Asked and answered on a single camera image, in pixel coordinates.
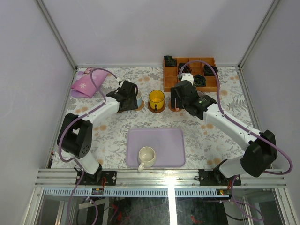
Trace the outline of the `light blue mug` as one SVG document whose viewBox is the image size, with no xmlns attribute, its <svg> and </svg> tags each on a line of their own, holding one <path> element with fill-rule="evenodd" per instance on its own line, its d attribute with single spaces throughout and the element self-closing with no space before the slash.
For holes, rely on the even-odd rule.
<svg viewBox="0 0 300 225">
<path fill-rule="evenodd" d="M 142 105 L 143 102 L 143 96 L 140 90 L 138 90 L 137 96 L 136 96 L 136 100 L 137 100 L 137 105 L 138 108 Z"/>
</svg>

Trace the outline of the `light wooden coaster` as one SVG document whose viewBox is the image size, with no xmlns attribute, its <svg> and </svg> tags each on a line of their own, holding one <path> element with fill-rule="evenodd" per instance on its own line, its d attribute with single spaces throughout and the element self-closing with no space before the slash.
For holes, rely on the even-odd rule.
<svg viewBox="0 0 300 225">
<path fill-rule="evenodd" d="M 180 111 L 181 111 L 181 109 L 180 109 L 179 111 L 176 111 L 176 110 L 175 110 L 176 108 L 172 108 L 172 107 L 171 107 L 171 103 L 168 104 L 168 108 L 169 108 L 172 112 L 180 112 Z"/>
<path fill-rule="evenodd" d="M 142 101 L 141 105 L 136 109 L 136 111 L 140 111 L 144 108 L 144 101 Z"/>
</svg>

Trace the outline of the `yellow mug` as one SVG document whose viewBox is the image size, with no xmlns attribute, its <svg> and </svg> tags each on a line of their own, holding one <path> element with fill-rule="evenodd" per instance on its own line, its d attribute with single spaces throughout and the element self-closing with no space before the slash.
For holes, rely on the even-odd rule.
<svg viewBox="0 0 300 225">
<path fill-rule="evenodd" d="M 160 90 L 153 90 L 149 93 L 149 106 L 155 112 L 161 110 L 165 103 L 165 95 Z"/>
</svg>

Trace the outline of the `cream white mug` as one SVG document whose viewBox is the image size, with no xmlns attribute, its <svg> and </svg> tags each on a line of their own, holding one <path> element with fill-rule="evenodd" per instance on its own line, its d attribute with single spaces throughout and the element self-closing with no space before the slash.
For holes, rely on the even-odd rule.
<svg viewBox="0 0 300 225">
<path fill-rule="evenodd" d="M 157 154 L 153 148 L 146 146 L 140 149 L 137 159 L 139 162 L 137 170 L 141 173 L 145 168 L 150 168 L 155 164 Z"/>
</svg>

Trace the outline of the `purple mug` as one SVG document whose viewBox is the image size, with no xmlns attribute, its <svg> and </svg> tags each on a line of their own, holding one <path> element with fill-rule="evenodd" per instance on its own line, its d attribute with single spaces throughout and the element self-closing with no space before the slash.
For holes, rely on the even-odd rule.
<svg viewBox="0 0 300 225">
<path fill-rule="evenodd" d="M 204 93 L 203 93 L 203 92 L 201 92 L 201 91 L 197 91 L 197 94 L 198 94 L 198 96 L 199 96 L 199 97 L 201 97 L 201 96 L 203 96 L 203 95 L 204 95 Z"/>
</svg>

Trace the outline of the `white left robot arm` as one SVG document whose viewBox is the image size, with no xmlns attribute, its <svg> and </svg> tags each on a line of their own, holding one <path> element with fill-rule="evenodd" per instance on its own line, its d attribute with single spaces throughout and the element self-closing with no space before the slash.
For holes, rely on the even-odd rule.
<svg viewBox="0 0 300 225">
<path fill-rule="evenodd" d="M 131 111 L 138 108 L 138 87 L 124 80 L 120 86 L 109 92 L 104 100 L 82 115 L 68 113 L 63 120 L 57 139 L 58 153 L 61 161 L 76 161 L 84 170 L 87 181 L 97 185 L 102 181 L 101 164 L 93 157 L 92 147 L 93 126 L 108 116 Z"/>
</svg>

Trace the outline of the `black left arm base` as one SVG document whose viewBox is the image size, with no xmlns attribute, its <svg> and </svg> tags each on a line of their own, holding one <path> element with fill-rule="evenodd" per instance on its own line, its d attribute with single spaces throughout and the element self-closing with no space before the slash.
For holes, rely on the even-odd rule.
<svg viewBox="0 0 300 225">
<path fill-rule="evenodd" d="M 99 168 L 96 170 L 96 173 L 91 175 L 87 172 L 84 173 L 83 178 L 79 181 L 82 172 L 80 169 L 74 168 L 77 172 L 76 184 L 85 185 L 85 186 L 115 186 L 117 179 L 116 171 L 104 171 L 102 165 L 99 164 Z"/>
</svg>

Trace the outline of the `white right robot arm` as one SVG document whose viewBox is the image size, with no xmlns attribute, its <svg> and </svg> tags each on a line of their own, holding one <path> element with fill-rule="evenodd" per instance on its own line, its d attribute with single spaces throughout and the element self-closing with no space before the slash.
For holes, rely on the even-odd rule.
<svg viewBox="0 0 300 225">
<path fill-rule="evenodd" d="M 277 159 L 274 134 L 248 128 L 233 116 L 221 112 L 216 100 L 206 94 L 199 95 L 191 82 L 182 81 L 171 88 L 171 106 L 186 110 L 190 115 L 220 129 L 244 150 L 244 155 L 226 159 L 214 169 L 212 177 L 219 185 L 226 184 L 231 177 L 249 174 L 259 177 Z"/>
</svg>

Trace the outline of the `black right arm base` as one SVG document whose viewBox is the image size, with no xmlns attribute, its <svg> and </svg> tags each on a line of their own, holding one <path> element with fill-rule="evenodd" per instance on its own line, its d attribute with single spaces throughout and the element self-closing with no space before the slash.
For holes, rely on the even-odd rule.
<svg viewBox="0 0 300 225">
<path fill-rule="evenodd" d="M 234 176 L 227 178 L 219 171 L 219 165 L 214 169 L 205 170 L 199 169 L 198 175 L 194 177 L 194 180 L 198 181 L 201 186 L 241 186 L 240 176 L 237 177 L 233 183 Z"/>
</svg>

